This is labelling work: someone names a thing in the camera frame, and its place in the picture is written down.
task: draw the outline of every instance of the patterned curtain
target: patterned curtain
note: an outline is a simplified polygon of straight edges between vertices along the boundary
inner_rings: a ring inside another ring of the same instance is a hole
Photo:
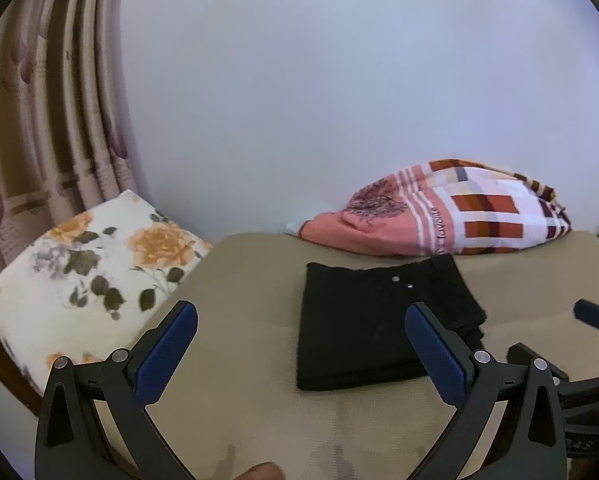
[[[0,271],[56,224],[136,190],[116,110],[112,0],[13,0],[0,18]]]

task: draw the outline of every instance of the beige bed sheet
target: beige bed sheet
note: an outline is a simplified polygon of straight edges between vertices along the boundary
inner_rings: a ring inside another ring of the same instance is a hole
[[[399,479],[415,468],[454,409],[429,378],[339,392],[301,392],[295,352],[308,262],[365,268],[378,258],[287,235],[242,234],[221,242],[182,283],[199,330],[162,399],[148,407],[157,428],[198,479],[228,480],[274,461],[294,479]],[[522,341],[581,380],[599,375],[599,332],[572,316],[599,302],[599,240],[574,232],[513,254],[459,256],[459,269],[486,310],[484,344],[498,360]],[[163,316],[153,317],[156,324]],[[503,406],[494,410],[465,473],[479,468]],[[110,413],[111,442],[128,456]]]

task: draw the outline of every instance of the rubber pad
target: rubber pad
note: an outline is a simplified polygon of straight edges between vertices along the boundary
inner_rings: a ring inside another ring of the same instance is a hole
[[[406,310],[404,328],[441,399],[451,406],[463,405],[468,395],[464,369],[420,309],[414,305]]]
[[[197,333],[197,309],[186,304],[137,369],[135,399],[154,404],[162,396],[179,361]]]

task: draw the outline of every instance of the black folded cloth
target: black folded cloth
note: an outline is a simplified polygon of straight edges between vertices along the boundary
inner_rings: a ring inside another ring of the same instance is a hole
[[[469,348],[482,348],[479,325],[486,313],[449,254],[367,270],[308,264],[299,389],[337,390],[426,375],[404,331],[406,308],[417,301]]]

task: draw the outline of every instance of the human hand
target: human hand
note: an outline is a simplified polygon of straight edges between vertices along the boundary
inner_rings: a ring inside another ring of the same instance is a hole
[[[234,480],[286,480],[286,476],[277,464],[264,462],[252,466]]]

